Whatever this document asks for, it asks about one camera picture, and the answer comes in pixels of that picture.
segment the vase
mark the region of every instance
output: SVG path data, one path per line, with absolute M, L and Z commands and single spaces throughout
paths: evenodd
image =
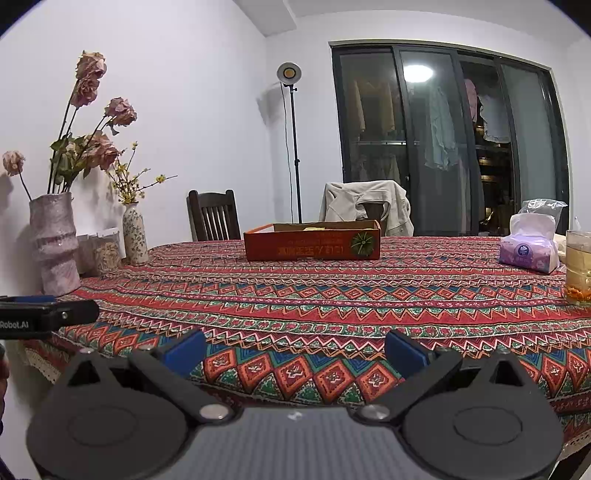
M 34 258 L 41 269 L 43 292 L 58 297 L 77 289 L 80 277 L 72 194 L 41 195 L 29 202 Z
M 125 253 L 131 265 L 141 265 L 150 260 L 146 246 L 144 218 L 138 210 L 138 204 L 128 203 L 123 214 L 123 240 Z

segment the glass cup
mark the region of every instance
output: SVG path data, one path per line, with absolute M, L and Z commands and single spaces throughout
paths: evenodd
M 566 283 L 564 298 L 591 307 L 591 232 L 566 232 Z

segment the tissue pack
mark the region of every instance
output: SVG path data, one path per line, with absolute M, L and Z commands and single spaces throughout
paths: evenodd
M 511 217 L 511 234 L 501 238 L 499 261 L 515 267 L 551 273 L 558 267 L 553 242 L 556 220 L 539 213 L 518 213 Z

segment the orange box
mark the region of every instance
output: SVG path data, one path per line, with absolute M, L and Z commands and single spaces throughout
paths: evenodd
M 316 227 L 326 230 L 307 230 Z M 244 233 L 246 258 L 250 261 L 377 260 L 379 223 L 356 222 L 269 223 Z

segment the light stand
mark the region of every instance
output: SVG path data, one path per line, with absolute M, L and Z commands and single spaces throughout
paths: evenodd
M 283 84 L 285 87 L 290 88 L 290 97 L 291 97 L 291 125 L 294 134 L 294 164 L 295 164 L 295 190 L 297 192 L 297 214 L 299 222 L 301 223 L 301 197 L 300 197 L 300 168 L 298 164 L 300 163 L 300 159 L 297 157 L 297 138 L 296 138 L 296 111 L 294 109 L 294 91 L 297 92 L 297 88 L 293 85 L 286 85 Z

